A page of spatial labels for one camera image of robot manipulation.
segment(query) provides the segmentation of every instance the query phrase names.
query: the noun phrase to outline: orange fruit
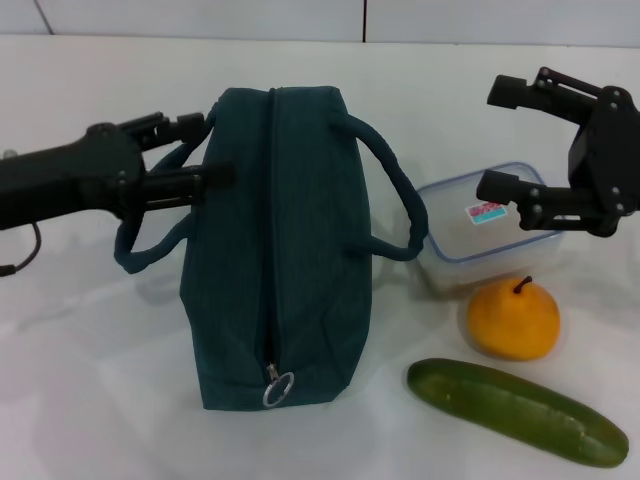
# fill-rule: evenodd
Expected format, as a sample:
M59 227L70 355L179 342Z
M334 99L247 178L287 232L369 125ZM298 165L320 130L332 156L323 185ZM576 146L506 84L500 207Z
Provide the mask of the orange fruit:
M560 312L531 277L508 279L480 288L471 298L467 320L477 344L511 360L544 357L560 335Z

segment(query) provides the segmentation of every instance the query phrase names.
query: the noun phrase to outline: sticker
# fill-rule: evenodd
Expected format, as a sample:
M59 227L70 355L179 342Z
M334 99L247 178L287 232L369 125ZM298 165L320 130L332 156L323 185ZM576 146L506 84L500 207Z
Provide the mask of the sticker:
M490 222L507 216L507 209L499 203L486 202L465 208L474 225Z

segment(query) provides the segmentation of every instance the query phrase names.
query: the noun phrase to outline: cucumber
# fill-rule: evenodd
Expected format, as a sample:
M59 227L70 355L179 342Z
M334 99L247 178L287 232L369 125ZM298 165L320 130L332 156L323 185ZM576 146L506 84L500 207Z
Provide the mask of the cucumber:
M595 410L493 368L431 358L409 367L407 383L446 413L583 465L616 467L629 452L624 432Z

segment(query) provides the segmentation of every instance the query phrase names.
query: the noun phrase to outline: green bag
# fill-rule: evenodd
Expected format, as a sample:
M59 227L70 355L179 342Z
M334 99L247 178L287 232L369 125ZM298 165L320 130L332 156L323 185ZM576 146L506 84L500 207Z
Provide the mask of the green bag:
M424 204L336 88L229 89L207 122L215 130L203 164L232 161L235 187L207 192L144 252L131 253L141 218L123 223L115 259L139 272L187 239L180 296L204 408L329 402L349 385L367 338L371 255L414 259L427 235ZM356 138L407 209L406 248L371 236ZM181 166L196 147L180 146L154 170Z

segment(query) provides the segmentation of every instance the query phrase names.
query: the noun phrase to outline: white tabletop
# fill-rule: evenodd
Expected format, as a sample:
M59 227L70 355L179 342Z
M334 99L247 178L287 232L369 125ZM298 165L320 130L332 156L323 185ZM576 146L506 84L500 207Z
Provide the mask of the white tabletop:
M487 106L497 74L531 79L545 65L640 99L632 49L4 37L0 65L0 150L59 145L92 123L158 110L206 111L231 86L329 84L387 139L415 186L515 160L566 185L575 126ZM363 162L375 233L404 243L399 199L364 149ZM138 245L183 213L149 215ZM331 404L258 413L201 408L178 298L184 250L129 276L112 259L117 225L102 212L43 222L40 256L0 280L3 479L638 478L637 218L606 240L566 235L562 267L537 279L564 320L549 357L482 356L460 334L459 303L431 298L414 265L375 260L371 331L352 385ZM3 232L0 263L32 242L29 228ZM575 465L422 404L403 373L437 356L587 403L627 433L628 459L615 470Z

